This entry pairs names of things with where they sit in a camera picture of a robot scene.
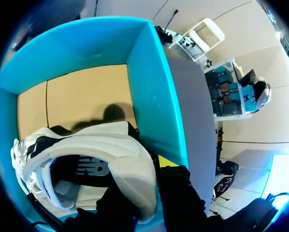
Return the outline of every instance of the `white sneaker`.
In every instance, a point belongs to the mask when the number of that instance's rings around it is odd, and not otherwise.
[[[22,142],[15,139],[11,157],[21,187],[29,193],[23,180],[41,203],[55,207],[55,215],[68,215],[76,207],[95,209],[115,183],[138,207],[139,221],[147,222],[156,210],[155,169],[129,129],[127,122],[118,122],[59,136],[41,128]]]

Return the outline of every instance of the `cable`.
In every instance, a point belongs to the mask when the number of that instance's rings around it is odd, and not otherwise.
[[[279,194],[276,194],[274,196],[272,196],[270,199],[268,199],[270,202],[274,202],[276,197],[279,196],[289,196],[289,192],[281,192]]]
[[[31,224],[32,227],[35,227],[36,225],[47,225],[47,226],[48,226],[47,223],[42,222],[42,221],[36,221],[36,222],[34,222],[34,223]]]
[[[162,10],[162,8],[164,7],[164,5],[168,2],[169,0],[165,1],[165,3],[162,5],[162,7],[157,11],[156,15],[154,16],[153,20],[156,18],[156,16],[158,15],[158,13]]]
[[[98,5],[98,0],[96,0],[96,4],[95,4],[94,17],[96,17],[96,14],[97,14],[97,5]]]

